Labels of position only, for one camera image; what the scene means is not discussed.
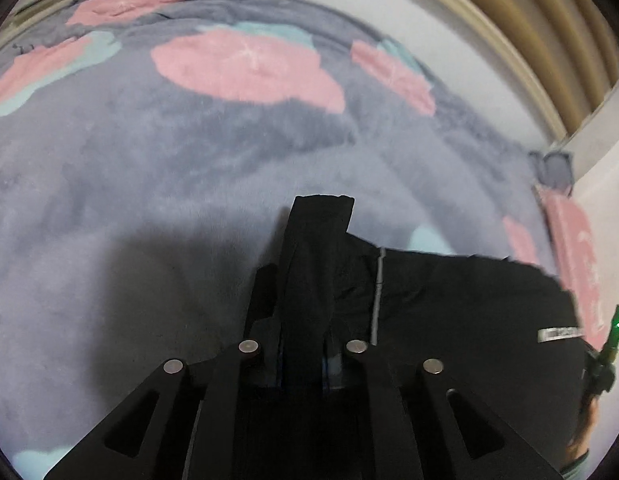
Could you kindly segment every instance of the silver screw head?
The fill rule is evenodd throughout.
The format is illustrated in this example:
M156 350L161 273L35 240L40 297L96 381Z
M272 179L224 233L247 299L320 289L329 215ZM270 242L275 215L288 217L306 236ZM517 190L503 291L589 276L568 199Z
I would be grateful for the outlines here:
M352 354L362 354L368 348L368 344L360 339L352 339L345 345L345 348L352 352Z
M243 354L251 354L258 350L258 343L253 339L245 339L238 344L238 349L243 352Z
M431 374L439 374L443 371L443 362L438 359L428 359L423 363L423 368Z
M163 365L163 370L165 370L168 374L177 374L182 369L183 361L179 361L178 359L170 359Z

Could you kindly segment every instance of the garment sleeve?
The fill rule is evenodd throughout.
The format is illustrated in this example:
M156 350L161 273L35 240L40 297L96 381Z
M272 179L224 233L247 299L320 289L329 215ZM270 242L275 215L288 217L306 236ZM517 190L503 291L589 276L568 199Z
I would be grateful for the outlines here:
M587 451L587 453L585 453L582 457L574 460L571 464L568 464L561 469L560 473L563 475L563 478L565 480L586 480L585 463L587 462L588 456L589 451Z

